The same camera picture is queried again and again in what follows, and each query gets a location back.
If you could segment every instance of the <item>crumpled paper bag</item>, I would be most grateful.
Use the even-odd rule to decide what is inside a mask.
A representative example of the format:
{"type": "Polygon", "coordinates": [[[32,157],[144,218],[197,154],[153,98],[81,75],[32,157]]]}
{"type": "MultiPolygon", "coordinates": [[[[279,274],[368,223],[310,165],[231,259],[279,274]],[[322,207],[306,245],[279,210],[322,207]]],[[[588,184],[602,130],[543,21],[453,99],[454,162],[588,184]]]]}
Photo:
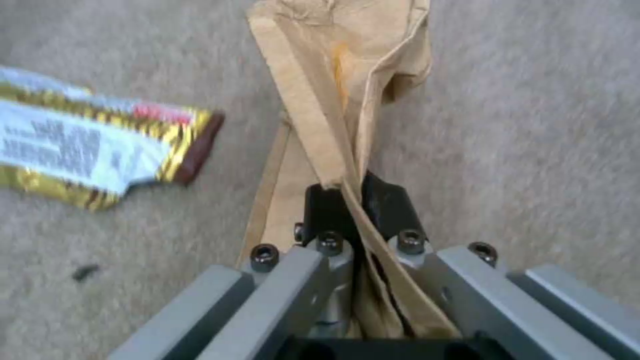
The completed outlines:
{"type": "Polygon", "coordinates": [[[381,104],[420,84],[429,72],[428,13],[429,0],[261,0],[248,12],[287,115],[267,160],[239,261],[260,242],[284,251],[293,245],[306,187],[319,181],[339,188],[365,248],[352,336],[459,335],[404,271],[360,205],[381,104]]]}

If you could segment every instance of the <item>candy bar wrapper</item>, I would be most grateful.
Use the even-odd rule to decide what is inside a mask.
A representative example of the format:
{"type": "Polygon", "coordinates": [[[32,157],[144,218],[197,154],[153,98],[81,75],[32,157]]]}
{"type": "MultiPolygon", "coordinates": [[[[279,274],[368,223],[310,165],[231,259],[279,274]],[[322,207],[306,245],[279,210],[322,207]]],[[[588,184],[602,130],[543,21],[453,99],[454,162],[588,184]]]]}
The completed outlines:
{"type": "Polygon", "coordinates": [[[135,184],[191,182],[223,120],[0,67],[0,186],[108,208],[135,184]]]}

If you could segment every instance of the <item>gold foil wrapper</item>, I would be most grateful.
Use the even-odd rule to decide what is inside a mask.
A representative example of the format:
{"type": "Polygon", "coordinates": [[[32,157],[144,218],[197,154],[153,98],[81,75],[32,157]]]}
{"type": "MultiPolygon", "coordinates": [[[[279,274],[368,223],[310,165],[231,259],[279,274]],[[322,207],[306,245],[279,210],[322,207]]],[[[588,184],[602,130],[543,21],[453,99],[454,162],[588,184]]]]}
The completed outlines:
{"type": "MultiPolygon", "coordinates": [[[[53,91],[29,91],[11,83],[0,83],[0,99],[26,106],[76,115],[143,134],[170,146],[155,176],[156,181],[189,183],[207,157],[224,116],[207,110],[181,108],[190,114],[188,123],[159,119],[157,112],[130,113],[96,106],[89,101],[72,100],[53,91]]],[[[104,209],[118,202],[121,195],[89,188],[29,168],[0,164],[0,186],[39,193],[90,210],[104,209]]]]}

